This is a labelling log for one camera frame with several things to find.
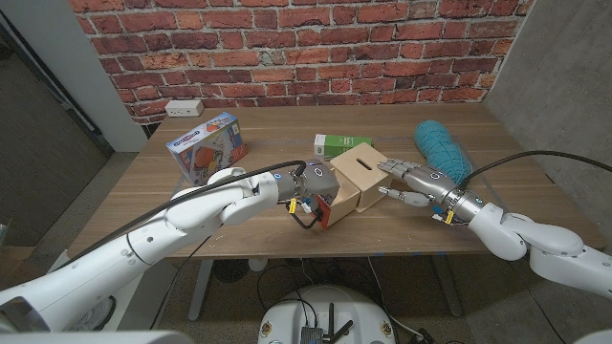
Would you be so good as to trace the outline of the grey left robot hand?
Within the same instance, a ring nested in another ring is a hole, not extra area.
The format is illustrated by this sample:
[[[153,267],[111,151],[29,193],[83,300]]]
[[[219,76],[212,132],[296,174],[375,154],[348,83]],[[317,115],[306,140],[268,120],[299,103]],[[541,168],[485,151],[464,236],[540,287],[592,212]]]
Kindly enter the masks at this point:
[[[325,203],[332,204],[339,193],[339,182],[335,173],[322,161],[306,161],[300,175],[292,170],[289,175],[295,183],[294,194],[299,198],[319,196]]]

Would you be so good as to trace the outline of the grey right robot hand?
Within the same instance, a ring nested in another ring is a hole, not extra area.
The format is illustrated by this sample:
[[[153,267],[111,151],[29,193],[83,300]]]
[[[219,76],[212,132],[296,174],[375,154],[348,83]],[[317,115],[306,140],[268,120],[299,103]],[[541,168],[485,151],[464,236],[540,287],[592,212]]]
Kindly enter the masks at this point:
[[[382,171],[404,181],[411,191],[400,191],[380,186],[379,191],[392,199],[416,207],[425,207],[431,202],[453,207],[461,194],[458,185],[441,170],[423,166],[412,161],[388,159],[381,161],[377,167]]]

